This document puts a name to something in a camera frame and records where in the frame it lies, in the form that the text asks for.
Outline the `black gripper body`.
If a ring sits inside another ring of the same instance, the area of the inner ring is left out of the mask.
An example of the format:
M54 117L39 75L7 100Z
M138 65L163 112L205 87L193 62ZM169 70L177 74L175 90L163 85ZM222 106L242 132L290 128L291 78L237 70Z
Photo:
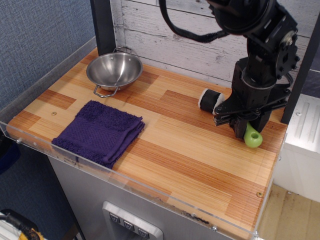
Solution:
M214 121L217 126L229 124L232 119L240 118L250 121L254 127L261 113L284 108L291 91L283 84L267 88L250 87L243 82L232 85L228 99L215 108Z

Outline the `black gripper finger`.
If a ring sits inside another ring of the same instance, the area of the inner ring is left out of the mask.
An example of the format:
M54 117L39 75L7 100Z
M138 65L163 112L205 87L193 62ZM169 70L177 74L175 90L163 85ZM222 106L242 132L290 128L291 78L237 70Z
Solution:
M229 126L233 129L235 137L238 139L243 139L246 129L247 129L248 120L241 118L233 118L229 123Z
M266 124L270 119L270 116L271 116L271 112L263 112L260 114L256 124L256 130L259 133L263 131L264 127L266 126Z

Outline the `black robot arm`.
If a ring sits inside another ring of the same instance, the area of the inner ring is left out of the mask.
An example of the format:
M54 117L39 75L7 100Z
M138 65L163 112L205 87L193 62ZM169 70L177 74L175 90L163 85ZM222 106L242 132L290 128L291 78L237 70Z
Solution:
M236 62L231 95L214 108L217 126L229 124L242 139L248 124L261 132L272 111L287 105L290 89L278 84L299 61L297 22L275 0L211 0L216 22L247 39L248 56Z

